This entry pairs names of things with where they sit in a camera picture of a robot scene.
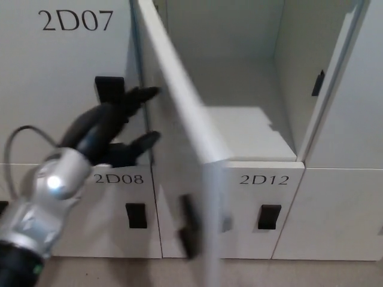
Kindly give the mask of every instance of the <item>locker latch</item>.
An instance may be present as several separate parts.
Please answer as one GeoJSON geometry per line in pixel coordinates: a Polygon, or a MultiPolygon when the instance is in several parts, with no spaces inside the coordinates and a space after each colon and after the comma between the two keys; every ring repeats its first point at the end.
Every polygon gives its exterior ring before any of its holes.
{"type": "Polygon", "coordinates": [[[125,208],[127,217],[129,218],[129,228],[148,228],[144,203],[126,203],[125,208]]]}
{"type": "Polygon", "coordinates": [[[281,208],[281,205],[262,205],[258,219],[258,229],[275,230],[281,208]]]}
{"type": "Polygon", "coordinates": [[[317,80],[315,81],[314,89],[312,90],[311,96],[317,97],[319,95],[319,92],[321,91],[323,81],[324,81],[324,71],[322,70],[321,73],[317,76],[317,80]]]}

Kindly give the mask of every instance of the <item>white locker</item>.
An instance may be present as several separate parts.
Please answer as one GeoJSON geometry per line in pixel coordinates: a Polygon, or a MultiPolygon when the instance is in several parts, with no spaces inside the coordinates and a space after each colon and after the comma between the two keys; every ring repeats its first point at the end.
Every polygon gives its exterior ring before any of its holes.
{"type": "MultiPolygon", "coordinates": [[[[17,190],[34,167],[37,165],[12,164],[17,190]]],[[[2,168],[0,165],[0,201],[11,201],[2,168]]],[[[53,255],[161,258],[150,166],[95,167],[53,255]]]]}
{"type": "MultiPolygon", "coordinates": [[[[1,150],[7,136],[25,124],[61,139],[75,118],[99,103],[96,76],[125,77],[127,89],[138,85],[129,11],[122,0],[2,3],[1,150]]],[[[119,140],[128,142],[144,132],[141,111],[119,140]]],[[[13,150],[13,163],[36,164],[51,147],[27,131],[13,150]]],[[[141,163],[149,163],[147,155],[141,163]]]]}
{"type": "Polygon", "coordinates": [[[364,20],[319,125],[307,167],[383,168],[383,39],[381,1],[365,5],[364,20]]]}
{"type": "Polygon", "coordinates": [[[383,257],[381,1],[364,5],[275,259],[383,257]]]}
{"type": "Polygon", "coordinates": [[[162,7],[165,25],[150,0],[137,0],[135,11],[144,84],[162,88],[148,110],[163,134],[154,149],[163,256],[183,255],[180,195],[203,192],[194,203],[205,247],[224,243],[211,256],[271,258],[361,2],[168,0],[162,7]],[[278,175],[287,184],[266,183],[278,175]],[[281,208],[269,230],[259,229],[263,205],[281,208]],[[229,218],[232,230],[218,237],[229,218]]]}
{"type": "MultiPolygon", "coordinates": [[[[139,85],[128,1],[6,0],[0,24],[1,151],[11,131],[25,124],[36,125],[59,141],[81,113],[99,104],[96,76],[124,77],[126,90],[139,85]]],[[[145,125],[144,112],[139,111],[116,141],[129,143],[146,132],[145,125]]],[[[17,187],[50,152],[51,146],[32,132],[15,139],[11,161],[17,187]]],[[[148,154],[139,164],[95,169],[103,178],[90,177],[56,255],[162,256],[148,154]],[[144,182],[129,183],[134,175],[144,182]],[[126,204],[141,205],[127,210],[126,204]],[[144,210],[147,228],[130,227],[128,214],[137,208],[144,210]]],[[[0,182],[1,196],[8,200],[3,177],[0,182]]]]}
{"type": "Polygon", "coordinates": [[[307,168],[273,259],[377,261],[383,170],[307,168]]]}

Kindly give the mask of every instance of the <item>black cable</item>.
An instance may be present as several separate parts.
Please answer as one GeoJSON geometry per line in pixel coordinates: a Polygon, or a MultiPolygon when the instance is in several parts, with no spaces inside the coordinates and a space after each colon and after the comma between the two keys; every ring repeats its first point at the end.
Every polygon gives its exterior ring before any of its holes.
{"type": "Polygon", "coordinates": [[[33,130],[35,133],[44,138],[50,145],[57,147],[57,143],[43,130],[35,127],[35,126],[21,126],[15,129],[12,134],[8,137],[7,142],[4,147],[4,179],[7,183],[8,190],[11,198],[17,199],[17,193],[14,188],[14,182],[11,172],[11,148],[14,138],[22,131],[22,130],[33,130]]]}

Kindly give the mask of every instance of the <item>locker handle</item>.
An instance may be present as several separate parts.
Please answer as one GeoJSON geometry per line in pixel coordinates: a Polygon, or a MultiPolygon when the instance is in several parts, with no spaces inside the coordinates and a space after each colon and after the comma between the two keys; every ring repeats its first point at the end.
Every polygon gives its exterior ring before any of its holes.
{"type": "Polygon", "coordinates": [[[123,77],[96,77],[100,103],[119,103],[125,94],[125,80],[123,77]]]}
{"type": "Polygon", "coordinates": [[[9,202],[7,201],[0,201],[0,215],[2,215],[5,211],[5,209],[7,208],[7,206],[9,205],[9,202]]]}
{"type": "Polygon", "coordinates": [[[281,205],[263,204],[258,219],[259,230],[275,230],[276,221],[282,209],[281,205]]]}
{"type": "Polygon", "coordinates": [[[146,208],[144,203],[126,203],[125,209],[127,217],[129,218],[129,228],[148,228],[148,222],[146,219],[146,208]]]}
{"type": "Polygon", "coordinates": [[[312,90],[311,96],[317,97],[319,96],[319,92],[321,91],[323,82],[324,82],[325,73],[322,70],[321,73],[317,76],[317,80],[315,81],[314,89],[312,90]]]}

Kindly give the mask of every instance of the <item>robotic arm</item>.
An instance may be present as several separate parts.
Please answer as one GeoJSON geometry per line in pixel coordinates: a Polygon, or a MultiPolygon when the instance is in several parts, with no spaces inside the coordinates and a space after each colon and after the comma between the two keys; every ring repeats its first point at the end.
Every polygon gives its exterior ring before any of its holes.
{"type": "Polygon", "coordinates": [[[120,103],[103,103],[79,116],[57,149],[25,176],[22,196],[0,220],[0,287],[35,286],[93,166],[114,158],[133,165],[156,143],[157,132],[130,145],[111,141],[127,118],[158,92],[158,88],[136,88],[120,103]]]}

